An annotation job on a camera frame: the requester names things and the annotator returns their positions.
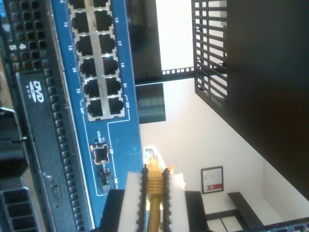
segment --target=white surface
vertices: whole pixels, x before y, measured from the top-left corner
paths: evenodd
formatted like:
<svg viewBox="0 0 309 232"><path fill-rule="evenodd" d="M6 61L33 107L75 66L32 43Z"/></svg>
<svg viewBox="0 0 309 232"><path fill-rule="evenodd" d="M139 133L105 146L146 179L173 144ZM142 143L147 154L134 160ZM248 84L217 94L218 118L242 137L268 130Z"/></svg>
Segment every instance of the white surface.
<svg viewBox="0 0 309 232"><path fill-rule="evenodd" d="M284 221L309 217L309 202L266 160L263 196Z"/></svg>
<svg viewBox="0 0 309 232"><path fill-rule="evenodd" d="M214 232L226 232L220 219L207 221L209 228Z"/></svg>
<svg viewBox="0 0 309 232"><path fill-rule="evenodd" d="M193 67L191 0L156 0L162 70Z"/></svg>
<svg viewBox="0 0 309 232"><path fill-rule="evenodd" d="M141 173L129 172L126 181L126 190L122 202L118 232L136 232L139 219L139 203L141 189Z"/></svg>
<svg viewBox="0 0 309 232"><path fill-rule="evenodd" d="M264 224L278 222L262 196L263 158L195 94L193 79L164 83L164 97L167 120L140 125L143 145L183 173L186 190L201 191L202 168L223 166L224 192L202 196L206 214L235 209L227 193L240 191Z"/></svg>
<svg viewBox="0 0 309 232"><path fill-rule="evenodd" d="M242 227L237 221L237 218L235 216L232 217L224 217L222 218L222 221L227 229L228 232L234 232L234 231L241 231Z"/></svg>
<svg viewBox="0 0 309 232"><path fill-rule="evenodd" d="M184 194L183 174L169 176L170 220L172 232L189 232L188 212Z"/></svg>

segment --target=white wall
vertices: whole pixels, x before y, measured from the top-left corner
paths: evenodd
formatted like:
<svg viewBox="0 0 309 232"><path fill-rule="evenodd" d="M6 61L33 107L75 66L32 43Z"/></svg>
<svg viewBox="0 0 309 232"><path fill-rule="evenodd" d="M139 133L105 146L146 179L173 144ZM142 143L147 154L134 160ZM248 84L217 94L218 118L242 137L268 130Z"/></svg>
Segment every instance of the white wall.
<svg viewBox="0 0 309 232"><path fill-rule="evenodd" d="M165 122L140 126L143 145L155 145L166 165L183 173L186 190L201 190L202 168L224 167L224 192L203 195L207 214L234 209L240 191L264 224L281 221L262 197L263 158L195 94L193 79L164 83Z"/></svg>
<svg viewBox="0 0 309 232"><path fill-rule="evenodd" d="M263 196L282 219L309 217L309 201L266 160L263 167Z"/></svg>
<svg viewBox="0 0 309 232"><path fill-rule="evenodd" d="M156 0L162 70L193 67L191 0Z"/></svg>

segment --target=ethernet port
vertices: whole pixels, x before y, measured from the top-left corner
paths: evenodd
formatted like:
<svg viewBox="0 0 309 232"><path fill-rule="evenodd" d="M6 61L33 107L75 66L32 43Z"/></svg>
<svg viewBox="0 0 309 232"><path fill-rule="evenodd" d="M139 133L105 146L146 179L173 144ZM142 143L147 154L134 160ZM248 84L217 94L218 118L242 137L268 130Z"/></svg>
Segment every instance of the ethernet port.
<svg viewBox="0 0 309 232"><path fill-rule="evenodd" d="M98 80L89 80L84 85L84 93L90 98L100 97L100 92L98 89Z"/></svg>
<svg viewBox="0 0 309 232"><path fill-rule="evenodd" d="M93 0L94 7L105 7L108 0Z"/></svg>
<svg viewBox="0 0 309 232"><path fill-rule="evenodd" d="M90 145L94 155L96 165L101 165L110 162L110 148L107 143Z"/></svg>
<svg viewBox="0 0 309 232"><path fill-rule="evenodd" d="M116 77L106 78L105 82L107 86L107 95L118 94L118 91L121 90L121 84L117 81Z"/></svg>
<svg viewBox="0 0 309 232"><path fill-rule="evenodd" d="M112 17L107 14L107 11L95 11L98 31L109 30L112 25Z"/></svg>
<svg viewBox="0 0 309 232"><path fill-rule="evenodd" d="M75 13L75 18L72 19L72 26L78 33L88 33L88 22L86 12Z"/></svg>
<svg viewBox="0 0 309 232"><path fill-rule="evenodd" d="M103 66L105 75L113 75L118 69L118 62L112 56L103 57Z"/></svg>
<svg viewBox="0 0 309 232"><path fill-rule="evenodd" d="M89 105L87 106L87 111L92 117L102 117L103 111L101 106L101 100L91 100L89 101Z"/></svg>
<svg viewBox="0 0 309 232"><path fill-rule="evenodd" d="M108 98L108 103L110 105L111 115L118 115L124 109L123 101L118 98Z"/></svg>
<svg viewBox="0 0 309 232"><path fill-rule="evenodd" d="M74 9L84 9L84 0L69 0L69 4L73 6Z"/></svg>
<svg viewBox="0 0 309 232"><path fill-rule="evenodd" d="M86 77L96 76L95 60L93 58L83 59L80 69Z"/></svg>
<svg viewBox="0 0 309 232"><path fill-rule="evenodd" d="M101 54L112 53L116 46L115 40L109 34L99 35L98 39L100 41Z"/></svg>
<svg viewBox="0 0 309 232"><path fill-rule="evenodd" d="M93 55L90 35L80 36L76 42L76 49L82 54L82 56Z"/></svg>

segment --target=blue switch panel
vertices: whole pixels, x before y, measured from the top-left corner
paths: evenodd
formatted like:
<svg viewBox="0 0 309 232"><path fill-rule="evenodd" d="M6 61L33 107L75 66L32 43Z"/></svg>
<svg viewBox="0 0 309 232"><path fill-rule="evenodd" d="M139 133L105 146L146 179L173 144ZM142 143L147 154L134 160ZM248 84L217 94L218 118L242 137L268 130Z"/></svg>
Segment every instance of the blue switch panel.
<svg viewBox="0 0 309 232"><path fill-rule="evenodd" d="M52 0L72 114L98 227L109 189L140 172L142 152L125 0Z"/></svg>

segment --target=black metal grille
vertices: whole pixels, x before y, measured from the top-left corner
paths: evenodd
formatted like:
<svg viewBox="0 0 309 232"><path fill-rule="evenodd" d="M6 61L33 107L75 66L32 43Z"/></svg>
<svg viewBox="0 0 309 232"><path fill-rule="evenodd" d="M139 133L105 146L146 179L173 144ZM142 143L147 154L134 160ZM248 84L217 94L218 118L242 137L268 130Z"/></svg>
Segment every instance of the black metal grille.
<svg viewBox="0 0 309 232"><path fill-rule="evenodd" d="M226 0L192 0L195 85L225 109L227 97Z"/></svg>
<svg viewBox="0 0 309 232"><path fill-rule="evenodd" d="M38 231L27 189L6 191L2 196L3 207L11 231Z"/></svg>
<svg viewBox="0 0 309 232"><path fill-rule="evenodd" d="M144 75L140 75L138 77L135 77L134 81L135 85L153 84L165 81L175 81L175 80L193 78L195 76L194 73L195 73L194 67L170 69L170 70L163 70L161 72L147 73Z"/></svg>

